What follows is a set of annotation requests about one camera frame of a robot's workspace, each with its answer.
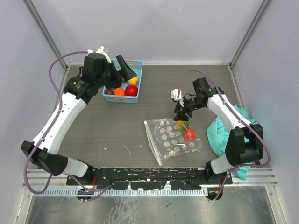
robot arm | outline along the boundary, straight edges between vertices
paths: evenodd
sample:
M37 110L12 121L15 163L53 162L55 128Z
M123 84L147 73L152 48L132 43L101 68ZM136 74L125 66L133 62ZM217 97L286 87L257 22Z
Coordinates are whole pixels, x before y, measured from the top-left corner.
M91 50L84 59L82 74L71 78L62 94L62 109L54 125L43 139L32 156L31 162L50 174L74 175L81 177L81 181L88 182L93 177L92 166L72 158L58 154L61 142L77 115L85 108L91 98L98 93L99 88L116 88L121 83L136 76L121 55L116 57L121 69L116 70L104 47L95 53ZM24 141L21 150L26 156L40 141L45 131L55 119L59 110L56 108L41 132L31 141Z
M178 89L171 91L171 98L177 102L174 112L177 114L174 120L188 121L192 117L192 112L202 107L208 107L212 110L229 132L228 143L226 145L225 154L206 164L206 176L211 178L213 175L222 174L235 166L254 162L263 158L263 146L260 141L252 134L248 128L242 124L227 108L221 100L221 94L225 102L234 110L234 112L246 124L251 126L261 138L263 138L263 128L259 124L251 124L246 120L228 101L223 90L220 93L216 88L211 88L206 78L199 78L193 82L196 95L187 99L180 93L178 96Z

yellow fruit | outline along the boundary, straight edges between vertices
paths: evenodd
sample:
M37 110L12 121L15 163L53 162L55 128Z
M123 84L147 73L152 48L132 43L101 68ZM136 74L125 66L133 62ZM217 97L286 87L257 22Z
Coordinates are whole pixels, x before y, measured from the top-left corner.
M135 85L135 86L138 85L138 82L139 82L139 79L138 79L137 77L134 77L134 78L132 78L132 79L130 79L130 80L128 81L128 83L129 83L130 85Z
M179 120L176 125L177 125L178 130L184 131L189 126L189 121Z

red apple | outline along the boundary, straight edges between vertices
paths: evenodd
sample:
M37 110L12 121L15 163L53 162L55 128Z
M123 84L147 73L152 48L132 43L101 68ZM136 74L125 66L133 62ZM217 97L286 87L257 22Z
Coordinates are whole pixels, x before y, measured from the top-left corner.
M184 137L188 141L193 141L196 139L196 133L191 127L188 127L185 131Z
M126 87L126 95L127 96L131 96L131 97L135 97L138 94L138 87L134 86L134 85L128 85Z
M106 90L105 94L107 94L107 95L114 95L114 92L113 92L113 90Z

gray table surface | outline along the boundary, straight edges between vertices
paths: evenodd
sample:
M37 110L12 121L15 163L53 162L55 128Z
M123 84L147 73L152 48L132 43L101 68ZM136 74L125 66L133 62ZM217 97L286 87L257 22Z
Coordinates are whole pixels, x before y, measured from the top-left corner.
M175 103L170 91L178 88L182 74L198 69L209 74L224 90L232 105L237 104L235 89L228 67L225 65L170 65L144 66L137 104L107 102L102 89L77 116L66 134L59 153L83 160L94 167L159 167L146 137L144 120L174 118ZM71 67L66 80L78 74ZM183 93L194 94L192 82L201 77L189 73L183 81ZM202 108L193 113L191 126L202 138L201 152L171 157L163 167L197 167L216 158L212 152L206 129L216 115Z

green towel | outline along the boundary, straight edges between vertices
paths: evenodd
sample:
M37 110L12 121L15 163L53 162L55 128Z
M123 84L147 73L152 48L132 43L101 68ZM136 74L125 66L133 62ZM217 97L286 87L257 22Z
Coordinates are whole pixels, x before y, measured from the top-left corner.
M256 121L248 116L246 108L241 109L237 106L234 106L234 108L252 124L256 124ZM228 142L229 133L218 117L216 117L216 119L211 123L209 128L206 130L206 133L210 147L213 150L213 152L218 157L225 154L225 147ZM249 169L250 167L242 167L239 171L235 172L235 174L242 180L246 180L246 173Z

